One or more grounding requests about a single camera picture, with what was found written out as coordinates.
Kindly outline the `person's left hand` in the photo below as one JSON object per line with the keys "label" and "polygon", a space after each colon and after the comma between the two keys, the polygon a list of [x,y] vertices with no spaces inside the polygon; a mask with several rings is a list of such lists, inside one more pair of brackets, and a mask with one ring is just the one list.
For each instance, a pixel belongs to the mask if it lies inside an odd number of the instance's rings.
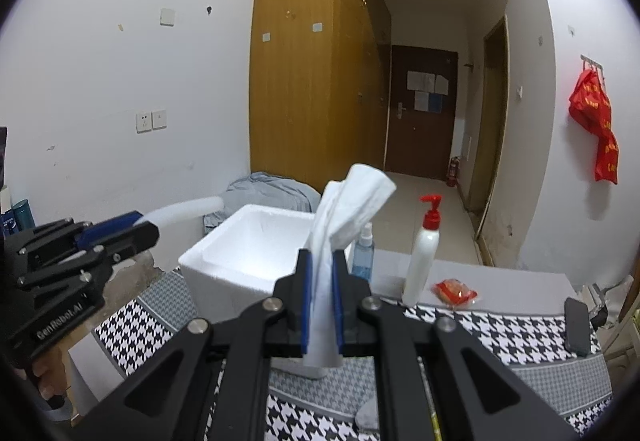
{"label": "person's left hand", "polygon": [[62,350],[52,348],[34,362],[32,372],[38,378],[41,398],[49,400],[64,395],[67,389],[65,365]]}

